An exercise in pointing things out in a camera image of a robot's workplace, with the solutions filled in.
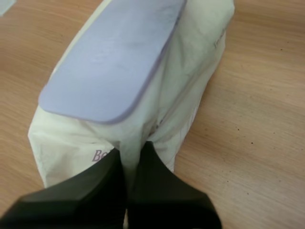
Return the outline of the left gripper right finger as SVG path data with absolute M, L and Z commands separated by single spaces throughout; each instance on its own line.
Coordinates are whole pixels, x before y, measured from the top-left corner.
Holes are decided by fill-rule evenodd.
M 172 173 L 152 142 L 141 150 L 127 212 L 131 229 L 222 228 L 209 197 Z

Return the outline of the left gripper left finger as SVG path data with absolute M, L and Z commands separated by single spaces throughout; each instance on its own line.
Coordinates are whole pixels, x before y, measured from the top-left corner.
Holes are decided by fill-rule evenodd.
M 114 149 L 85 171 L 20 197 L 0 219 L 2 229 L 121 229 L 127 194 Z

